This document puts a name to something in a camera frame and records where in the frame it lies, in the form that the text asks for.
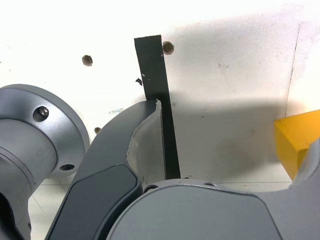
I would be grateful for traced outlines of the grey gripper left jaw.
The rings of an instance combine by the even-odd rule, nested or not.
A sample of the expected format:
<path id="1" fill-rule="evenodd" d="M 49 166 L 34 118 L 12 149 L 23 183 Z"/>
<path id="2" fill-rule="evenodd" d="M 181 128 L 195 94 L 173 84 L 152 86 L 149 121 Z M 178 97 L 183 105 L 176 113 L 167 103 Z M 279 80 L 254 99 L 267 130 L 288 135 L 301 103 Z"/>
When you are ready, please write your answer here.
<path id="1" fill-rule="evenodd" d="M 145 186 L 165 178 L 162 105 L 159 100 L 141 101 L 116 115 L 96 135 L 46 238 L 105 239 Z"/>

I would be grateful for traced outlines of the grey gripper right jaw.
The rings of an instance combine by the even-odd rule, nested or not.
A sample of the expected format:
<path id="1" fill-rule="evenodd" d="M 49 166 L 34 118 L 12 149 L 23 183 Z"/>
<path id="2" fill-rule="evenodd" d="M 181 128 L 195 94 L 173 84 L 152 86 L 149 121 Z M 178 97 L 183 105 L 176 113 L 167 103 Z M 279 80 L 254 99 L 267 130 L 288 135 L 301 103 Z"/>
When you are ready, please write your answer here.
<path id="1" fill-rule="evenodd" d="M 284 190 L 241 192 L 218 185 L 172 184 L 135 200 L 109 240 L 317 240 L 320 143 L 315 141 Z"/>

